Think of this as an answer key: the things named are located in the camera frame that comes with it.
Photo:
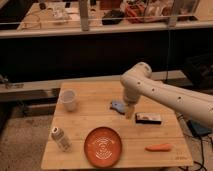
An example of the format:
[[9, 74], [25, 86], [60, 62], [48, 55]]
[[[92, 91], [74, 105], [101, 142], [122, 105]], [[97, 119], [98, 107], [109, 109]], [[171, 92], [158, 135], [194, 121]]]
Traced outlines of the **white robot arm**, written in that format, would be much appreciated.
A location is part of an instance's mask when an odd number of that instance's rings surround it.
[[123, 100], [128, 106], [136, 105], [143, 95], [213, 128], [213, 95], [154, 81], [151, 73], [147, 63], [139, 62], [121, 75]]

